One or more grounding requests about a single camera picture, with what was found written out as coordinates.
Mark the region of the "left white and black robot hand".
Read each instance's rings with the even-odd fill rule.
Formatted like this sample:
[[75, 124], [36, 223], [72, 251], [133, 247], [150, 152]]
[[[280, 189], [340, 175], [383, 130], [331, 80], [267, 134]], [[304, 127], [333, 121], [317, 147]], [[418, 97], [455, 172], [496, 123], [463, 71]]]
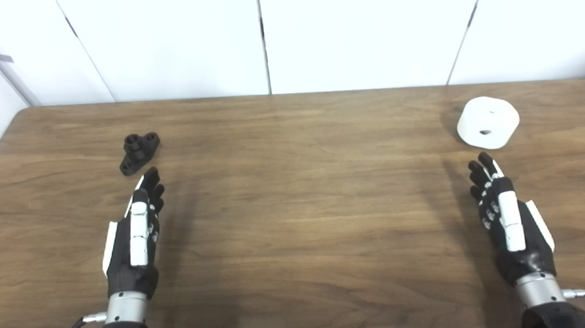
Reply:
[[163, 193], [158, 169], [149, 168], [136, 184], [123, 218], [110, 222], [102, 259], [108, 297], [138, 292], [153, 298], [160, 280], [155, 256]]

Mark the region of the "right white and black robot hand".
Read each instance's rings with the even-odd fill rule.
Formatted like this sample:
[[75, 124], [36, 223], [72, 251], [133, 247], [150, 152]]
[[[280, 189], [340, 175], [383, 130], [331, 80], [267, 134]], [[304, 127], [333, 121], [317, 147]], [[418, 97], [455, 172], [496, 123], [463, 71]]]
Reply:
[[534, 203], [517, 198], [512, 180], [486, 152], [468, 163], [472, 198], [494, 249], [494, 264], [510, 285], [534, 273], [556, 276], [555, 241]]

